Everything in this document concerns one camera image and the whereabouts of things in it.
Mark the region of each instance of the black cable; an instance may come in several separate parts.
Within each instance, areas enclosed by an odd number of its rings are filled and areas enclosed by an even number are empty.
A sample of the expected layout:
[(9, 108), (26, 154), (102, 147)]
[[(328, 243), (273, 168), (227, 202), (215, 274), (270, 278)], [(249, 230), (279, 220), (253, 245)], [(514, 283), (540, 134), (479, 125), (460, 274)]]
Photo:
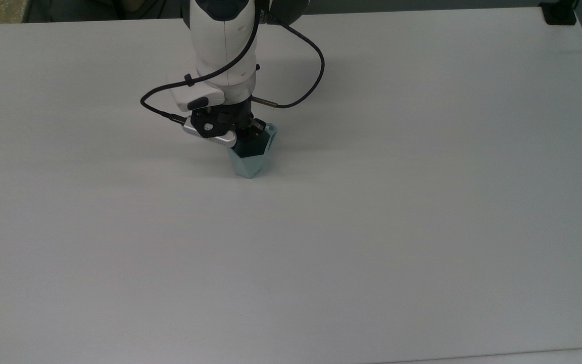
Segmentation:
[(318, 48), (318, 46), (314, 42), (312, 42), (311, 39), (305, 37), (304, 35), (302, 35), (297, 30), (289, 27), (287, 24), (282, 23), (282, 21), (280, 21), (280, 19), (278, 19), (275, 15), (271, 14), (271, 12), (269, 12), (268, 9), (264, 8), (263, 10), (264, 10), (264, 12), (266, 14), (268, 14), (268, 16), (270, 16), (271, 18), (273, 18), (273, 20), (277, 21), (277, 23), (279, 25), (281, 25), (284, 29), (288, 30), (289, 32), (291, 32), (295, 36), (297, 36), (298, 38), (300, 38), (303, 41), (307, 42), (313, 49), (316, 50), (316, 53), (318, 53), (318, 56), (320, 57), (320, 73), (318, 74), (318, 77), (316, 78), (316, 81), (314, 82), (314, 85), (311, 86), (311, 88), (307, 91), (307, 93), (305, 93), (304, 96), (300, 97), (300, 99), (297, 99), (297, 101), (294, 101), (294, 102), (292, 102), (290, 104), (286, 104), (286, 105), (278, 105), (275, 102), (266, 101), (266, 102), (268, 102), (268, 103), (270, 103), (272, 105), (275, 105), (275, 108), (278, 108), (278, 109), (293, 108), (293, 106), (298, 105), (299, 103), (301, 103), (302, 101), (304, 101), (307, 97), (309, 97), (309, 95), (311, 95), (311, 93), (314, 92), (314, 90), (316, 89), (316, 87), (320, 83), (320, 80), (323, 78), (323, 73), (325, 73), (325, 56), (323, 56), (323, 53), (320, 50), (320, 48)]
[(163, 15), (163, 9), (166, 7), (166, 2), (168, 2), (168, 1), (163, 0), (163, 3), (161, 4), (161, 9), (159, 10), (159, 14), (157, 15), (157, 19), (160, 19), (161, 16)]
[(192, 85), (192, 84), (197, 83), (197, 82), (203, 82), (206, 80), (210, 80), (211, 78), (219, 76), (220, 74), (228, 71), (230, 68), (232, 68), (234, 65), (236, 65), (249, 52), (249, 49), (251, 48), (253, 41), (255, 41), (255, 37), (257, 34), (257, 28), (259, 27), (259, 12), (260, 12), (259, 7), (256, 6), (255, 22), (253, 23), (253, 30), (252, 30), (251, 35), (249, 37), (249, 41), (247, 42), (246, 46), (244, 46), (244, 49), (242, 50), (242, 52), (234, 60), (232, 60), (229, 64), (225, 65), (224, 67), (221, 67), (220, 69), (218, 69), (215, 72), (212, 72), (210, 74), (206, 74), (206, 76), (201, 76), (201, 77), (197, 77), (197, 78), (193, 78), (191, 80), (185, 80), (185, 81), (181, 81), (181, 82), (169, 83), (167, 85), (159, 86), (159, 87), (156, 87), (152, 90), (149, 90), (148, 93), (146, 93), (145, 95), (143, 95), (143, 97), (140, 98), (140, 104), (143, 105), (144, 108), (152, 111), (153, 113), (157, 113), (157, 114), (161, 115), (162, 117), (169, 118), (169, 120), (172, 120), (173, 122), (176, 122), (176, 123), (181, 124), (181, 125), (185, 124), (185, 117), (182, 117), (182, 116), (176, 115), (176, 114), (167, 113), (166, 111), (159, 110), (159, 109), (153, 107), (152, 105), (148, 105), (148, 103), (146, 102), (147, 99), (149, 99), (155, 93), (162, 92), (163, 90), (174, 89), (176, 87), (188, 86), (188, 85)]

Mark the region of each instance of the white table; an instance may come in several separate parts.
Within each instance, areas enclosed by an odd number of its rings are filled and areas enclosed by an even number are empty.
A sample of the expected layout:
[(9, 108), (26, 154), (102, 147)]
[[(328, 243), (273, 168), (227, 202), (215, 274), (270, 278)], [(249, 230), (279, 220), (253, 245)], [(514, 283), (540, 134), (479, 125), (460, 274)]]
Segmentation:
[[(143, 110), (182, 21), (0, 25), (0, 362), (362, 364), (582, 348), (582, 29), (305, 16), (273, 164)], [(258, 39), (256, 95), (317, 58)], [(175, 111), (168, 93), (153, 103)]]

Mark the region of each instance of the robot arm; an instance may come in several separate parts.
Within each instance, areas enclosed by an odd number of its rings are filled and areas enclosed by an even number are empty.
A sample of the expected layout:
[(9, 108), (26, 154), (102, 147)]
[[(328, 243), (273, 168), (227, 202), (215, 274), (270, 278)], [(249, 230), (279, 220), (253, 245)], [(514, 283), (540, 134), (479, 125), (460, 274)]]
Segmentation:
[[(263, 155), (273, 139), (275, 127), (251, 112), (252, 101), (289, 108), (304, 100), (319, 83), (325, 60), (319, 48), (288, 26), (298, 19), (309, 0), (187, 0), (182, 11), (191, 30), (194, 65), (187, 72), (168, 76), (168, 85), (157, 87), (141, 98), (141, 104), (181, 124), (185, 132), (230, 148), (231, 159)], [(257, 65), (255, 48), (259, 23), (282, 25), (320, 55), (321, 72), (314, 86), (298, 101), (277, 105), (253, 97)], [(185, 115), (166, 113), (146, 103), (148, 97), (171, 90)]]

